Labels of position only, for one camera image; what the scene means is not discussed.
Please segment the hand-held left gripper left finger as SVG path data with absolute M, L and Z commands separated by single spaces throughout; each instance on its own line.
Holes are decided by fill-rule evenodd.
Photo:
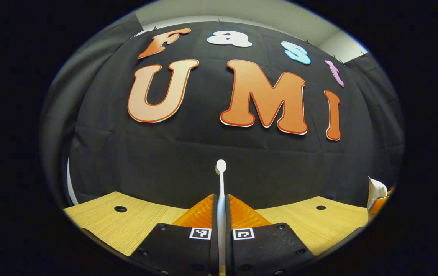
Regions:
M 175 222 L 156 224 L 129 259 L 160 276 L 217 276 L 217 199 L 211 194 Z

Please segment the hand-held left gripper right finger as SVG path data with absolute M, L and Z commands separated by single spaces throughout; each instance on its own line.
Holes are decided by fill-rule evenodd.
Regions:
M 287 223 L 272 224 L 225 196 L 226 276 L 292 276 L 315 255 Z

